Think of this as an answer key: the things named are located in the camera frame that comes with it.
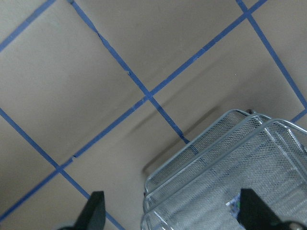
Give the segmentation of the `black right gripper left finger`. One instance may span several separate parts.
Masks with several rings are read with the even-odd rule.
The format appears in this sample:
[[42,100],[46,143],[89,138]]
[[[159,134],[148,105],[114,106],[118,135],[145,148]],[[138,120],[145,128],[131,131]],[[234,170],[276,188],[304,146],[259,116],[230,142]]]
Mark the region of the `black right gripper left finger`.
[[103,230],[106,224],[105,196],[103,191],[92,192],[80,215],[72,226],[59,230]]

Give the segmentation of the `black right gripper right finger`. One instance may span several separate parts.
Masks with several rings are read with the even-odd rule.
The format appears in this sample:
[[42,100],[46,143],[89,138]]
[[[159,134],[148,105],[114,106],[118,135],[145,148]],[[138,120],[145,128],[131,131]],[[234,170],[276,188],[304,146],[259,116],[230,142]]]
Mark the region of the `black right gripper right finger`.
[[305,230],[294,220],[281,220],[251,188],[240,190],[238,223],[246,230]]

